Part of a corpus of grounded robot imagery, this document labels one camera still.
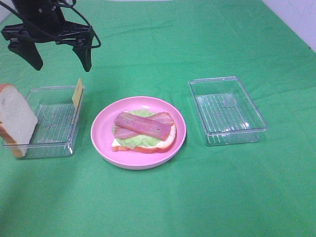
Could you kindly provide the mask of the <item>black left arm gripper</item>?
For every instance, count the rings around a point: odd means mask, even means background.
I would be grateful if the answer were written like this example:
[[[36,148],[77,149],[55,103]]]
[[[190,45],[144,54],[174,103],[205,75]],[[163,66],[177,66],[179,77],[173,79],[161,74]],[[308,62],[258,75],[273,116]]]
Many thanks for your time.
[[[73,46],[83,69],[92,67],[91,50],[95,32],[88,20],[74,6],[75,0],[13,0],[14,7],[3,1],[0,5],[22,20],[21,24],[7,25],[1,33],[10,40],[8,49],[27,61],[35,70],[43,66],[35,43],[54,41]],[[85,24],[67,21],[62,8],[71,9]]]

